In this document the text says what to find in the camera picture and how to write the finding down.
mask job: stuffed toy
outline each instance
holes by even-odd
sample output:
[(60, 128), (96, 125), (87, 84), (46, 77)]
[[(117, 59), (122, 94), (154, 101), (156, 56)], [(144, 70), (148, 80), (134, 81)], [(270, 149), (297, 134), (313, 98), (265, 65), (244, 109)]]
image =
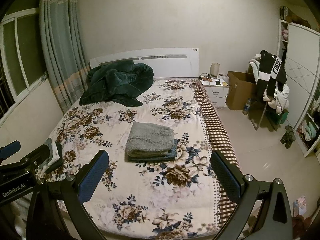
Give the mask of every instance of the stuffed toy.
[(282, 36), (285, 41), (288, 40), (289, 31), (287, 29), (282, 30)]
[(302, 19), (302, 18), (299, 17), (298, 15), (295, 15), (295, 14), (290, 15), (290, 16), (287, 15), (287, 16), (285, 17), (285, 20), (286, 20), (287, 22), (289, 22), (289, 23), (291, 23), (291, 22), (297, 23), (297, 24), (303, 25), (303, 26), (308, 27), (308, 28), (311, 29), (311, 25), (308, 23), (308, 21)]

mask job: nightstand drawer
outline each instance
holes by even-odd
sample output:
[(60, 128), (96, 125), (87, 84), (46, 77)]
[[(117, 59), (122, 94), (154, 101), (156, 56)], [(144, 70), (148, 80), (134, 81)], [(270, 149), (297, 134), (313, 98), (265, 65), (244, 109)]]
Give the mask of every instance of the nightstand drawer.
[(229, 88), (228, 87), (204, 87), (207, 91), (209, 98), (224, 98), (226, 101), (226, 97), (228, 95)]
[(209, 97), (210, 101), (215, 107), (225, 107), (226, 98)]

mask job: nightstand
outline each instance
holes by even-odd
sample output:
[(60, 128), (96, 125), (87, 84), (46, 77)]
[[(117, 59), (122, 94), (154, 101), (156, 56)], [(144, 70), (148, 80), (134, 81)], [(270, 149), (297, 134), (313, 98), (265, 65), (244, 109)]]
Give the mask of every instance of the nightstand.
[(227, 84), (226, 86), (223, 86), (223, 82), (225, 81), (222, 78), (212, 79), (212, 82), (201, 80), (201, 83), (207, 91), (210, 101), (216, 108), (226, 107), (226, 98), (229, 92), (229, 85)]

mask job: wardrobe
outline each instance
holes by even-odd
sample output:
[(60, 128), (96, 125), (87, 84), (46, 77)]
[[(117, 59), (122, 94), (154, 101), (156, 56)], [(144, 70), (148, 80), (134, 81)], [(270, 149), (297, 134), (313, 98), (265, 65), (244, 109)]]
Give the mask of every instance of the wardrobe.
[[(289, 31), (287, 41), (282, 36), (283, 29)], [(278, 56), (284, 61), (290, 89), (287, 121), (294, 127), (305, 156), (315, 151), (320, 141), (319, 44), (320, 33), (280, 20)]]

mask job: small box on floor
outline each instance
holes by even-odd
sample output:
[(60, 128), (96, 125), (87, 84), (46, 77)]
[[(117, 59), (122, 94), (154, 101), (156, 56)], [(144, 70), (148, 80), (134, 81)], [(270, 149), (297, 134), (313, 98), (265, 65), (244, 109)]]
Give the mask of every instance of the small box on floor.
[(228, 72), (229, 94), (226, 104), (230, 110), (242, 110), (248, 98), (255, 98), (256, 83), (253, 74)]

